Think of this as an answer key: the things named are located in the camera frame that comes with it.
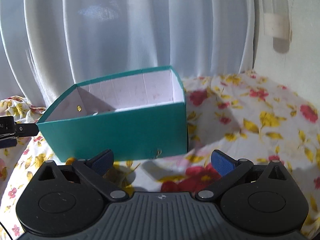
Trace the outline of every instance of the open box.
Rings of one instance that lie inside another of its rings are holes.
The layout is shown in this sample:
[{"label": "open box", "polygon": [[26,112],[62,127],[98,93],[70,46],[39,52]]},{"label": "open box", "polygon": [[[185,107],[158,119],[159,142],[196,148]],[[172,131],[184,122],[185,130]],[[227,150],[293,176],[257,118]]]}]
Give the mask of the open box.
[{"label": "open box", "polygon": [[117,161],[188,150],[183,85],[170,66],[75,84],[37,125],[62,162],[69,157],[90,159],[105,149],[112,149]]}]

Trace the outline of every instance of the ribbed panel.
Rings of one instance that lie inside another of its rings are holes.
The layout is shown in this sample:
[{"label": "ribbed panel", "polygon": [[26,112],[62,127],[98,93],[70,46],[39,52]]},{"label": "ribbed panel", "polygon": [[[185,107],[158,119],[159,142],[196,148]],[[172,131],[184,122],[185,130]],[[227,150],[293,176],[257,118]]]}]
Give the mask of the ribbed panel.
[{"label": "ribbed panel", "polygon": [[[19,240],[53,240],[24,234]],[[297,232],[279,237],[254,236],[226,223],[215,205],[189,193],[135,193],[111,204],[93,227],[63,240],[263,240],[305,239]]]}]

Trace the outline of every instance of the curtain fold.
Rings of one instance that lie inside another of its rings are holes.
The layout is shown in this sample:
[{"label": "curtain fold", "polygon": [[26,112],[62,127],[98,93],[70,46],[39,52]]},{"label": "curtain fold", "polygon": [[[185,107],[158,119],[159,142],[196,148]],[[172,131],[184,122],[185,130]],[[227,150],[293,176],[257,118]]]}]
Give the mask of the curtain fold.
[{"label": "curtain fold", "polygon": [[253,0],[6,1],[2,97],[49,106],[76,82],[127,70],[172,65],[190,77],[252,68]]}]

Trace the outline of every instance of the floral bedsheet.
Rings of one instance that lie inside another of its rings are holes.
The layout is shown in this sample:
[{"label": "floral bedsheet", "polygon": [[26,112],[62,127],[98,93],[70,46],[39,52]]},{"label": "floral bedsheet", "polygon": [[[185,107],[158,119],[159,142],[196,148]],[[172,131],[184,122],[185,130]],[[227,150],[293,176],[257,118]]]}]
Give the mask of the floral bedsheet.
[{"label": "floral bedsheet", "polygon": [[[235,159],[280,160],[309,203],[302,233],[313,238],[320,226],[320,123],[315,107],[288,87],[253,71],[183,81],[187,100],[189,153],[156,160],[115,162],[104,176],[133,191],[199,191],[220,178],[210,155],[220,149]],[[36,121],[43,108],[25,98],[0,101],[0,115]],[[23,233],[15,205],[40,165],[56,158],[41,133],[0,150],[0,221],[13,238]],[[1,239],[9,239],[1,230]]]}]

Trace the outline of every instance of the white wall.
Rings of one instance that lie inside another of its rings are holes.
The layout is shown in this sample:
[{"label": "white wall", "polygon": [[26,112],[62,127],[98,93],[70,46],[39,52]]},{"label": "white wall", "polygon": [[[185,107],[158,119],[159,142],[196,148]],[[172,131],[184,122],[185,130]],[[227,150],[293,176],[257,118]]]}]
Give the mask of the white wall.
[{"label": "white wall", "polygon": [[281,41],[264,34],[262,0],[255,0],[254,70],[320,108],[320,0],[288,0],[288,5],[292,37]]}]

